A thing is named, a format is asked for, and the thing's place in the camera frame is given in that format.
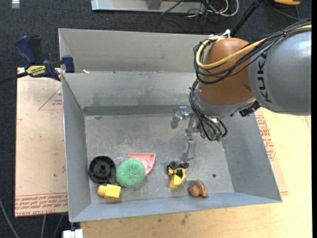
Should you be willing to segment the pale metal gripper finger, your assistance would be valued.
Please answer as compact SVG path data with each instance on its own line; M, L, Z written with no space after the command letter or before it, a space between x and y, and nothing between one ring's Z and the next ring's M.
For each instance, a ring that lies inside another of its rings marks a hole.
M195 148L196 141L193 139L193 136L186 135L184 141L184 150L180 160L182 162L188 162L192 160L195 156Z
M187 110L186 106L180 106L179 108L173 109L174 114L171 118L171 128L177 128L180 120L188 119L190 112Z

